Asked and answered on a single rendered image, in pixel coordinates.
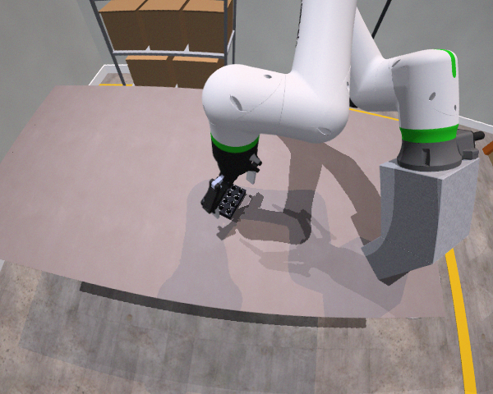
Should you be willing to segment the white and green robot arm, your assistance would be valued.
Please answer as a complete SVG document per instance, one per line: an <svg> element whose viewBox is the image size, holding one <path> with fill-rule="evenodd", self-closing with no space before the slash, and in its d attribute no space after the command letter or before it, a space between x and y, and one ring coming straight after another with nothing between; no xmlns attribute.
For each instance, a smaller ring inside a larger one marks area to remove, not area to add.
<svg viewBox="0 0 493 394"><path fill-rule="evenodd" d="M400 167L440 172L478 158L475 141L484 132L458 129L455 53L427 49L384 59L357 0L302 0L290 73L233 64L206 81L202 104L214 159L233 169L258 164L260 134L328 142L348 122L349 96L361 110L399 113Z"/></svg>

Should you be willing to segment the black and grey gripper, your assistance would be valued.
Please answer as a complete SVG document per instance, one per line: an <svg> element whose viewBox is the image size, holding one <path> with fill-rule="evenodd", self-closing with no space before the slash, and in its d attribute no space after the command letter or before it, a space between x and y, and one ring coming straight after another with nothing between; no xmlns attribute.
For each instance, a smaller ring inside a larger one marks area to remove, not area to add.
<svg viewBox="0 0 493 394"><path fill-rule="evenodd" d="M218 163L218 162L217 162ZM205 201L202 208L207 213L212 213L217 219L219 219L219 204L224 197L227 189L231 188L233 182L242 174L246 172L246 180L251 184L255 183L256 173L260 171L258 165L260 166L262 161L258 164L253 161L246 167L242 168L227 168L218 163L219 166L219 178L210 180L209 189L207 191ZM232 176L230 176L232 175ZM229 182L229 183L227 183Z"/></svg>

